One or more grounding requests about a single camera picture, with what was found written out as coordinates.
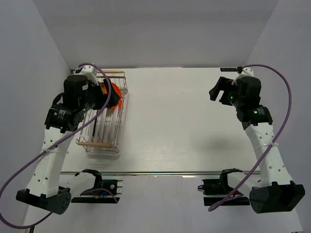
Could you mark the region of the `orange plastic plate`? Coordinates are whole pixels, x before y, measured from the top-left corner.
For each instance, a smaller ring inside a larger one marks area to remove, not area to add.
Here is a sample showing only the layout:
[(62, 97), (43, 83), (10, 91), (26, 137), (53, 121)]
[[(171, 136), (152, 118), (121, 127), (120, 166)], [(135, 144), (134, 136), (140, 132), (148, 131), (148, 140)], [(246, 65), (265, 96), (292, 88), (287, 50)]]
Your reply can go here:
[(115, 83), (111, 83), (111, 85), (113, 88), (113, 92), (109, 100), (108, 107), (113, 108), (113, 109), (116, 109), (117, 107), (121, 108), (121, 103), (122, 103), (121, 90)]

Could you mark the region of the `translucent white plate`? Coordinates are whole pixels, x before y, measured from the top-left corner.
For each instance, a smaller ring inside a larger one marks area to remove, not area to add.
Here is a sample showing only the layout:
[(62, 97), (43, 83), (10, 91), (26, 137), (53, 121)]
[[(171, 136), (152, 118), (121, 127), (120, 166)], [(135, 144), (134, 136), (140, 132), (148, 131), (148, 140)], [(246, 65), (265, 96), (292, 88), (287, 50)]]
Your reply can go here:
[(94, 142), (102, 142), (103, 140), (105, 114), (106, 110), (104, 109), (96, 119), (95, 133), (93, 136)]

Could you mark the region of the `yellow patterned dark plate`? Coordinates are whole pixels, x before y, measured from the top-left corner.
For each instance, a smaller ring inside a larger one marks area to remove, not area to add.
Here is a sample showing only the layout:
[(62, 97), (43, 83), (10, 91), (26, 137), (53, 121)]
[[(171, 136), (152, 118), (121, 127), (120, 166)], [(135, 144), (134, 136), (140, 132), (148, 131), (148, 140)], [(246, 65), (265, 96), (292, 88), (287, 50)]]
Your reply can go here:
[(100, 83), (100, 87), (101, 87), (102, 93), (104, 95), (108, 94), (108, 89), (107, 89), (105, 83)]

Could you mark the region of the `white plate with red characters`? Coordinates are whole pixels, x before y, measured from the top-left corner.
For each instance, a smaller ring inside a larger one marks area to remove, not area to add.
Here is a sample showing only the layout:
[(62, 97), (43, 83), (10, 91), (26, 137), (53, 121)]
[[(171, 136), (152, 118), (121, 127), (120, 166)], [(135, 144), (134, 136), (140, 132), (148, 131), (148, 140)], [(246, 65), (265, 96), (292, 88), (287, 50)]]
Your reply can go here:
[(104, 129), (104, 142), (113, 143), (118, 112), (118, 107), (116, 109), (111, 108), (107, 110)]

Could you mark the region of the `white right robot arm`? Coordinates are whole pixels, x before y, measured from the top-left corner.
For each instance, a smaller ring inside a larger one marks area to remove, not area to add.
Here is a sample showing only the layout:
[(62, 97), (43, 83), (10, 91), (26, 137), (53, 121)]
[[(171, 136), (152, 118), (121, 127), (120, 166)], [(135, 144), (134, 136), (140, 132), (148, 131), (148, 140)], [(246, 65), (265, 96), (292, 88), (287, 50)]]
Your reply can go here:
[(257, 214), (290, 212), (305, 195), (304, 186), (296, 184), (288, 173), (276, 142), (291, 111), (290, 86), (285, 82), (288, 109), (281, 128), (274, 133), (270, 111), (260, 104), (260, 80), (254, 77), (250, 66), (237, 67), (236, 71), (238, 76), (233, 80), (220, 77), (209, 95), (215, 101), (222, 91), (220, 103), (235, 107), (257, 162), (247, 174), (236, 168), (223, 170), (219, 187), (227, 195), (208, 210), (212, 212), (227, 201), (246, 197)]

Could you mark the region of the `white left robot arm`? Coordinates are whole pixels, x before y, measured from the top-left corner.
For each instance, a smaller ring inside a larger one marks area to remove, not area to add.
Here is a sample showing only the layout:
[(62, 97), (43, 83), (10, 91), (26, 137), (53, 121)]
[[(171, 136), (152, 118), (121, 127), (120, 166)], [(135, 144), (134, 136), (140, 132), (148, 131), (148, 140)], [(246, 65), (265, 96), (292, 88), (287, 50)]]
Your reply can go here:
[(64, 80), (64, 91), (54, 98), (45, 120), (42, 153), (30, 182), (17, 192), (18, 201), (61, 215), (76, 196), (102, 190), (100, 173), (92, 169), (76, 173), (68, 183), (59, 183), (69, 145), (82, 129), (79, 124), (85, 113), (101, 113), (118, 101), (109, 78), (104, 81), (106, 92), (102, 92), (96, 78), (99, 71), (96, 65), (84, 63)]

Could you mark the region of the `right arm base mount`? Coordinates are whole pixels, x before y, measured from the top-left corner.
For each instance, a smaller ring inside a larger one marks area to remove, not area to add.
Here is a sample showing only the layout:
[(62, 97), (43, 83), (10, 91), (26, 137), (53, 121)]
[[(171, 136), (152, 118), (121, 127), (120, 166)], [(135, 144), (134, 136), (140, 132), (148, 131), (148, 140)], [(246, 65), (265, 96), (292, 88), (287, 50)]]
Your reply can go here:
[[(204, 194), (204, 206), (211, 206), (214, 203), (220, 201), (227, 194), (229, 194), (233, 188), (228, 186), (227, 175), (230, 173), (242, 173), (242, 170), (237, 168), (222, 170), (219, 178), (217, 179), (203, 179), (203, 184), (199, 185), (197, 189)], [(249, 206), (250, 202), (247, 197), (240, 197), (234, 200), (228, 200), (222, 204), (222, 206)]]

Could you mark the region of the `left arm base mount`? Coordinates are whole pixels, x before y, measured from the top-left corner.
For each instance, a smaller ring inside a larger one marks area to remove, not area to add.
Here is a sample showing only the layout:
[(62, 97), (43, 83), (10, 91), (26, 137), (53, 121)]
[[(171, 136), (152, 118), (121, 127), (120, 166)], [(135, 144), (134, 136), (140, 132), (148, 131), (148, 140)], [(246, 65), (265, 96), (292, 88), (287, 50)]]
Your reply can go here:
[(102, 174), (93, 169), (84, 169), (78, 175), (91, 175), (93, 186), (83, 190), (81, 194), (74, 197), (71, 203), (91, 203), (91, 204), (117, 204), (121, 198), (123, 180), (118, 178), (103, 178)]

